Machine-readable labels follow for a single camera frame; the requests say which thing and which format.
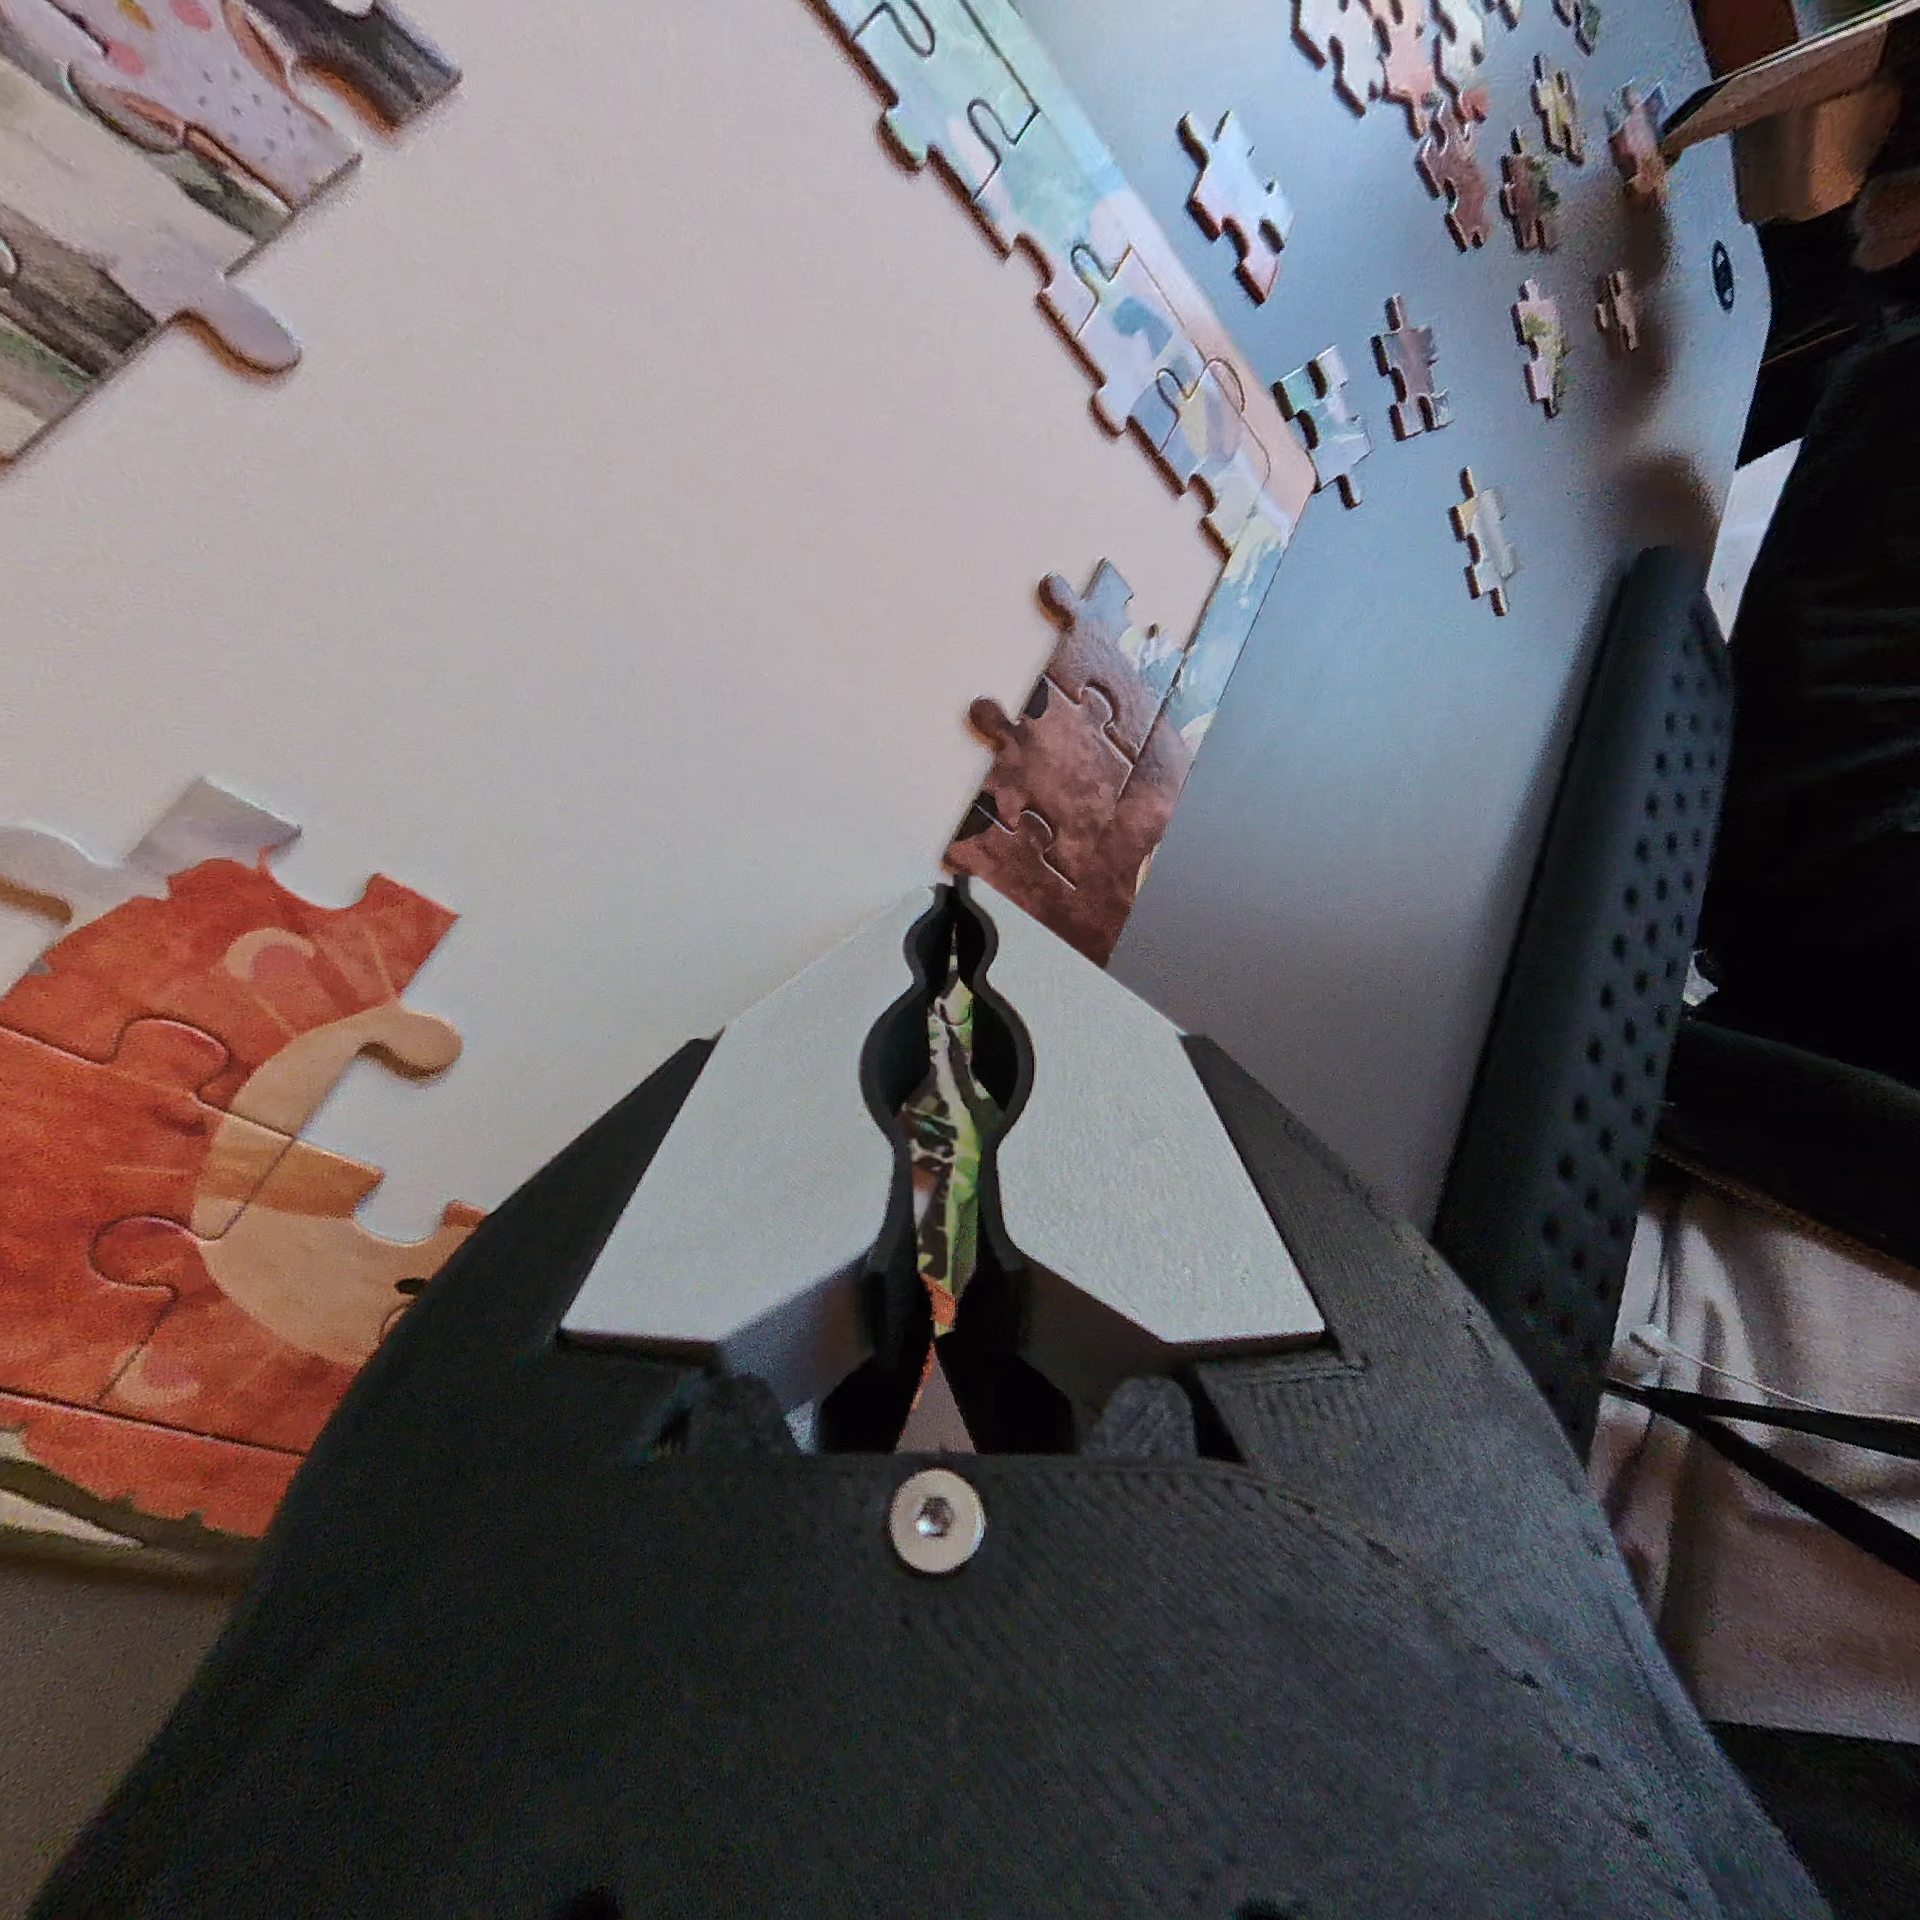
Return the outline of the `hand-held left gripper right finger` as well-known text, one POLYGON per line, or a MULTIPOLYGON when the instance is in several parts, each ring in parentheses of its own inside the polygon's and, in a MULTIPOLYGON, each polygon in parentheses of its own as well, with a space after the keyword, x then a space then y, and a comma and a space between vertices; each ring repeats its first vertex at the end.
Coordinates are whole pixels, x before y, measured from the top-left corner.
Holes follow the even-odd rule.
POLYGON ((980 1007, 1014 1032, 1017 1091, 982 1226, 1017 1267, 1017 1353, 1071 1409, 1188 1361, 1309 1348, 1325 1320, 1185 1032, 991 884, 980 1007))

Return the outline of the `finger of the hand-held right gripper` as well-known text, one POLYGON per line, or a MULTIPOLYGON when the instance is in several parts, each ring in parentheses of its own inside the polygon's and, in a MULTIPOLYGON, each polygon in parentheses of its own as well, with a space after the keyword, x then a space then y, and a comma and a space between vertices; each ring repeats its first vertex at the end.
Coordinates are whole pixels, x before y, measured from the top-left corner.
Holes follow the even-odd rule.
POLYGON ((1893 129, 1888 36, 1888 19, 1856 19, 1701 88, 1665 122, 1661 160, 1728 135, 1746 224, 1809 222, 1851 203, 1893 129))

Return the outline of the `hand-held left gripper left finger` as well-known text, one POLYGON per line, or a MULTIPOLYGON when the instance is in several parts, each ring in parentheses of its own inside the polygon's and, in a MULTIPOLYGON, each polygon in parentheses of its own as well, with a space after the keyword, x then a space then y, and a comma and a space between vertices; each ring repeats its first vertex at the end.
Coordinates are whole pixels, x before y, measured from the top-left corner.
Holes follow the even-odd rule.
POLYGON ((858 1275, 897 1177, 892 1111, 864 1089, 869 1036, 897 1001, 924 1028, 917 888, 743 1011, 587 1270, 561 1333, 587 1344, 762 1378, 785 1410, 869 1353, 858 1275))

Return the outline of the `green brown jigsaw piece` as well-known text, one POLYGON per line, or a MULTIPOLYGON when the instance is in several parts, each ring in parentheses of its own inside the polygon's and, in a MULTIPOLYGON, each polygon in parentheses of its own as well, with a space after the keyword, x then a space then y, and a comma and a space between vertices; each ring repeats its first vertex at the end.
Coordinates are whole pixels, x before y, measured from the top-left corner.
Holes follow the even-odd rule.
POLYGON ((917 1270, 935 1337, 953 1328, 980 1254, 980 1145, 1001 1103, 973 1066, 976 1001, 958 968, 931 1001, 931 1070, 903 1107, 910 1150, 917 1270))

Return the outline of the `puzzle pieces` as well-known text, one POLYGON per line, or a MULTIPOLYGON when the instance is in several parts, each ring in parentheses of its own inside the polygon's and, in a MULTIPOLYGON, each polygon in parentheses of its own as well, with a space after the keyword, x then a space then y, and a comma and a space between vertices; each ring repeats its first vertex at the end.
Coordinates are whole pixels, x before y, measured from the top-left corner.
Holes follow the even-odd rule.
MULTIPOLYGON (((1494 110, 1486 61, 1482 3, 1295 3, 1295 36, 1312 61, 1333 70, 1337 92, 1365 110, 1367 100, 1406 107, 1414 138, 1414 170, 1445 207, 1448 231, 1460 252, 1486 246, 1498 215, 1511 224, 1518 252, 1556 252, 1561 230, 1561 190, 1556 157, 1586 163, 1586 122, 1578 105, 1571 70, 1548 57, 1533 61, 1533 107, 1542 122, 1542 143, 1525 131, 1508 138, 1498 157, 1498 190, 1480 163, 1480 123, 1494 110)), ((1608 138, 1629 203, 1661 203, 1668 160, 1661 135, 1668 99, 1661 86, 1621 88, 1608 138)), ((1227 235, 1238 248, 1238 279, 1255 302, 1275 295, 1279 252, 1295 224, 1291 203, 1277 180, 1261 174, 1258 149, 1234 110, 1219 123, 1181 118, 1181 143, 1196 157, 1188 209, 1210 235, 1227 235)), ((1571 333, 1558 302, 1525 279, 1511 304, 1511 329, 1521 348, 1525 395, 1545 418, 1558 418, 1571 389, 1571 333)), ((1640 295, 1625 267, 1599 279, 1596 329, 1609 354, 1640 347, 1640 295)), ((1385 302, 1385 329, 1371 339, 1379 373, 1395 385, 1390 432, 1414 440, 1453 422, 1448 391, 1436 382, 1436 333, 1412 320, 1406 296, 1385 302)), ((1304 432, 1321 487, 1337 487, 1346 505, 1358 504, 1356 461, 1367 453, 1367 434, 1346 404, 1346 373, 1325 348, 1305 368, 1277 382, 1284 416, 1304 432)), ((1518 548, 1507 531, 1501 498, 1460 474, 1460 504, 1451 510, 1453 531, 1469 551, 1468 581, 1472 597, 1508 610, 1508 581, 1518 570, 1518 548)))

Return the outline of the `partly assembled jigsaw puzzle board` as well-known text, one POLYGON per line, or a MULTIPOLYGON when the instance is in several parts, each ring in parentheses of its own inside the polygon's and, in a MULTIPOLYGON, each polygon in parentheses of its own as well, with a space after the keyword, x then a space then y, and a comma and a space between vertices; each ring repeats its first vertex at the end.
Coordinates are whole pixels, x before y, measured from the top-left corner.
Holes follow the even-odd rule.
POLYGON ((1050 537, 1309 453, 1001 3, 3 3, 3 1542, 258 1534, 478 1210, 929 877, 1050 537))

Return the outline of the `black perforated chair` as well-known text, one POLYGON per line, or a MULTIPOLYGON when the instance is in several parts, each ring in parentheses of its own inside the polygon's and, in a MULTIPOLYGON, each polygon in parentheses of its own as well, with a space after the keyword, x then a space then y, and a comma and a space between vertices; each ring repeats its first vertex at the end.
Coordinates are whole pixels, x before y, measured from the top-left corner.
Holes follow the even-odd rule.
POLYGON ((1685 1016, 1732 728, 1708 570, 1645 548, 1599 641, 1433 1221, 1582 1456, 1685 1016))

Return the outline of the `person's dark jacket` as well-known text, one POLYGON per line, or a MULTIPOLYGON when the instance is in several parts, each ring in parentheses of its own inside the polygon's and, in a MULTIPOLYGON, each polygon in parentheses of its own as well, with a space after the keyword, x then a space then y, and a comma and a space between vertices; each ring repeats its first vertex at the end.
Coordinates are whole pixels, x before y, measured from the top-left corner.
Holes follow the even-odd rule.
POLYGON ((1763 230, 1752 434, 1801 452, 1732 638, 1738 725, 1708 877, 1716 994, 1665 1145, 1916 1263, 1916 257, 1850 215, 1763 230))

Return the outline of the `person's beige trousers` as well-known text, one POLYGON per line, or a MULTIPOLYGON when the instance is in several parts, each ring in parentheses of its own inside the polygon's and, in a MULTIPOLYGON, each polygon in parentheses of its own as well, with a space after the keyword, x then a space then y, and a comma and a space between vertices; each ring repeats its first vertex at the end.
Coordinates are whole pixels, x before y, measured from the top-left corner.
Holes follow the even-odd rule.
MULTIPOLYGON (((1914 1419, 1916 1270, 1660 1172, 1609 1374, 1914 1419)), ((1704 1718, 1916 1741, 1914 1582, 1637 1400, 1599 1404, 1593 1489, 1704 1718)))

